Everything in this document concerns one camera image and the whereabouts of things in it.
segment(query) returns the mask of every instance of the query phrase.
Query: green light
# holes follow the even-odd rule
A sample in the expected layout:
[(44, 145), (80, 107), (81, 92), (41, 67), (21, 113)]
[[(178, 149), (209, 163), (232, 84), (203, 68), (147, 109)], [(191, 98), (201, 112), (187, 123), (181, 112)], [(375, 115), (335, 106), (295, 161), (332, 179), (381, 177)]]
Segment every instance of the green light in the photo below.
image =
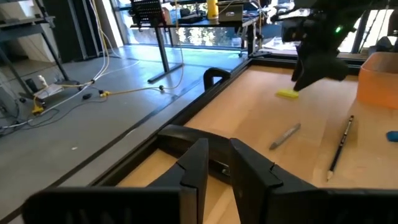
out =
[(343, 29), (343, 28), (342, 28), (341, 26), (339, 26), (339, 27), (336, 28), (335, 32), (336, 32), (336, 33), (339, 33), (342, 29)]

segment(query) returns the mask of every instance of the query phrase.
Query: yellow sponge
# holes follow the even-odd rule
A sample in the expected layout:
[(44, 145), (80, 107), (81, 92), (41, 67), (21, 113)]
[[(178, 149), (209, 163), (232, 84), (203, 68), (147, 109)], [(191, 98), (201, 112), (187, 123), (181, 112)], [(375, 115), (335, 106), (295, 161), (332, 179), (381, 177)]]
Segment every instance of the yellow sponge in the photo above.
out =
[(285, 97), (289, 97), (289, 98), (298, 98), (299, 97), (299, 93), (294, 90), (279, 90), (276, 93), (276, 95), (285, 96)]

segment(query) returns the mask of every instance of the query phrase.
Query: yellow bottle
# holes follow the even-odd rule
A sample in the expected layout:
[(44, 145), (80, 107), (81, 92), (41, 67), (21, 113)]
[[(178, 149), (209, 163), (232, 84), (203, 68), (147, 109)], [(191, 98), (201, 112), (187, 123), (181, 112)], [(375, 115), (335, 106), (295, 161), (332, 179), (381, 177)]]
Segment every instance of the yellow bottle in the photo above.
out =
[(207, 0), (207, 19), (218, 19), (218, 0)]

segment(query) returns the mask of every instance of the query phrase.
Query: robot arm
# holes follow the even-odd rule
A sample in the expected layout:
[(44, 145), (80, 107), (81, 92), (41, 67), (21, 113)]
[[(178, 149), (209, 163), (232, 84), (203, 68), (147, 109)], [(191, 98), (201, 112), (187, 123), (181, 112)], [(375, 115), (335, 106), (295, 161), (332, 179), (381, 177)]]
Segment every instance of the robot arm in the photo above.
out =
[(342, 81), (348, 75), (348, 66), (337, 58), (338, 47), (349, 32), (354, 32), (355, 22), (363, 12), (384, 0), (296, 0), (293, 10), (310, 8), (307, 17), (290, 17), (284, 21), (282, 40), (301, 41), (297, 47), (297, 64), (292, 75), (295, 91), (300, 91), (316, 81), (328, 77)]

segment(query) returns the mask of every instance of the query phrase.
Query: silver pen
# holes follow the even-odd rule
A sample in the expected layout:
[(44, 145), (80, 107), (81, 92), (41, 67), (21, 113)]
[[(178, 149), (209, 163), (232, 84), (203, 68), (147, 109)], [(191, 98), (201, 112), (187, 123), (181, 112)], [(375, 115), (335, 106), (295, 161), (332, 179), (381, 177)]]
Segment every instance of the silver pen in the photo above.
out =
[(278, 139), (276, 139), (271, 146), (269, 147), (269, 149), (276, 149), (277, 147), (279, 147), (284, 141), (286, 141), (286, 139), (288, 139), (289, 137), (291, 137), (291, 135), (293, 135), (297, 130), (299, 130), (301, 127), (301, 124), (296, 124), (295, 126), (293, 126), (293, 128), (290, 128), (285, 134), (283, 134), (281, 137), (279, 137)]

